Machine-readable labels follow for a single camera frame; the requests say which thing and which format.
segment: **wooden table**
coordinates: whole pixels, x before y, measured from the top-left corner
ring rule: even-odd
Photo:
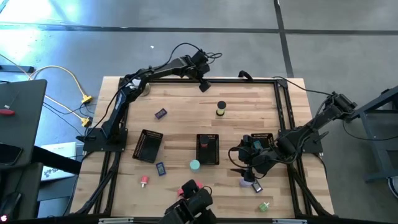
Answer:
[[[290,80],[304,86],[301,78]],[[118,81],[119,77],[104,77],[94,123],[104,115],[107,104],[117,90]],[[255,194],[251,187],[239,186],[241,177],[230,171],[236,167],[229,161],[227,154],[229,148],[239,144],[244,134],[273,133],[277,137],[280,127],[272,85],[220,83],[212,84],[205,93],[199,90],[197,83],[150,85],[150,94],[139,97],[130,105],[127,122],[129,139],[119,166],[112,216],[162,217],[165,209],[176,201],[177,190],[181,185],[195,179],[213,189],[214,204],[211,209],[217,217],[294,217],[285,165],[274,166],[260,180],[264,190]],[[295,123],[297,126],[303,125],[312,118],[307,94],[290,84],[289,92]],[[222,117],[215,113],[216,104],[220,100],[227,104],[226,113]],[[168,114],[159,121],[154,114],[162,108]],[[158,176],[155,164],[132,158],[142,129],[164,134],[156,162],[164,162],[167,171],[165,176]],[[195,159],[196,134],[199,133],[220,135],[220,164],[201,166],[199,173],[193,173],[189,163]],[[97,187],[103,157],[103,152],[95,152],[84,160],[71,212],[81,208]],[[236,152],[233,157],[238,161]],[[307,154],[302,159],[308,187],[324,208],[333,213],[321,162]],[[149,176],[145,188],[140,184],[143,175]],[[108,190],[104,192],[102,209],[106,205]],[[304,211],[301,190],[297,192],[300,208]],[[262,202],[270,203],[267,212],[259,211],[258,205]]]

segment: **black desk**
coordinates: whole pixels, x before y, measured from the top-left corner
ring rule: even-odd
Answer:
[[[46,86],[46,80],[0,84],[0,108],[8,105],[15,111],[14,116],[0,116],[0,142],[23,148],[13,166],[0,164],[0,194],[4,199],[13,191],[22,193],[18,219],[35,218],[43,165],[80,172],[80,162],[34,146]]]

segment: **concrete floor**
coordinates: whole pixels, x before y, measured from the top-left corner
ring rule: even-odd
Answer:
[[[398,30],[397,7],[394,0],[280,0],[286,29]],[[9,0],[0,13],[0,21],[115,27],[278,28],[273,0]],[[103,76],[121,76],[162,64],[181,42],[224,53],[211,65],[209,76],[235,77],[240,70],[254,77],[287,76],[279,34],[0,30],[2,54],[20,65],[66,67],[94,97],[98,96]],[[396,35],[289,34],[287,45],[294,77],[304,78],[309,89],[344,93],[361,106],[398,84]],[[193,52],[184,47],[175,55]],[[0,58],[0,64],[4,63],[7,62]],[[70,108],[79,107],[81,95],[66,73],[53,69],[39,77],[49,81],[48,95]],[[25,80],[25,76],[0,73],[0,79]],[[309,93],[308,97],[314,114],[324,96]],[[74,116],[65,119],[83,131]],[[348,129],[357,136],[365,136],[360,123],[354,122]],[[362,180],[364,174],[376,169],[369,143],[349,137],[339,121],[322,131],[330,132],[322,143],[335,213],[346,218],[397,222],[398,200],[390,193],[386,181],[365,184]],[[75,136],[71,127],[43,110],[36,145],[74,141]],[[73,182],[65,183],[58,183],[68,186],[58,190],[59,197],[70,194]],[[52,203],[42,203],[42,216],[59,214],[44,211],[44,205],[53,207]]]

